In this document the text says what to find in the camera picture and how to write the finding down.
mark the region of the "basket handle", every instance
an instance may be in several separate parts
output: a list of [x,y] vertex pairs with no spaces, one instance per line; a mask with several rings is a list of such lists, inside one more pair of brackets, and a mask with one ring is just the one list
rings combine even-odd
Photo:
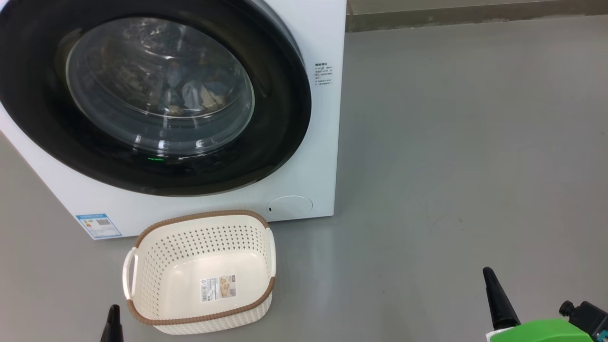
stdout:
[[277,275],[277,249],[274,246],[274,234],[270,228],[266,228],[266,232],[268,233],[268,240],[270,241],[270,276],[274,277]]
[[[130,300],[135,295],[135,280],[137,277],[137,261],[139,257],[135,254],[137,247],[131,248],[125,258],[125,263],[122,265],[122,290],[125,292],[125,298]],[[131,273],[131,259],[135,258],[133,264],[133,283],[129,286],[129,274]]]

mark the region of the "washing machine door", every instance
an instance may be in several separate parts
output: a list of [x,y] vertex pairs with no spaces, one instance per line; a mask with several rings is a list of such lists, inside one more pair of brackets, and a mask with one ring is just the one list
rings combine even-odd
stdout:
[[42,149],[136,192],[256,182],[302,142],[309,81],[281,23],[244,0],[11,0],[0,101]]

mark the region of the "washing machine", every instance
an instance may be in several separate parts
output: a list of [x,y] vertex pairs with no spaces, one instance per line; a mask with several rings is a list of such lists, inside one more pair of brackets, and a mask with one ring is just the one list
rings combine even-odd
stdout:
[[0,128],[93,239],[333,215],[346,0],[0,8]]

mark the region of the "plastic laundry basket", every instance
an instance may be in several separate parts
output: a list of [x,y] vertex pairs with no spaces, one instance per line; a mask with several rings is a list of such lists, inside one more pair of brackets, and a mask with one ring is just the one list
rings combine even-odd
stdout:
[[172,335],[249,324],[270,307],[275,260],[272,231],[254,212],[162,221],[141,233],[126,256],[127,306],[140,322]]

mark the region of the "blue label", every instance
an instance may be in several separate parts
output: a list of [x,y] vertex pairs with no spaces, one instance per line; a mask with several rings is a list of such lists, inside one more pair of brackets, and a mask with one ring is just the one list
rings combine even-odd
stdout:
[[95,240],[122,236],[106,214],[76,215],[76,219]]

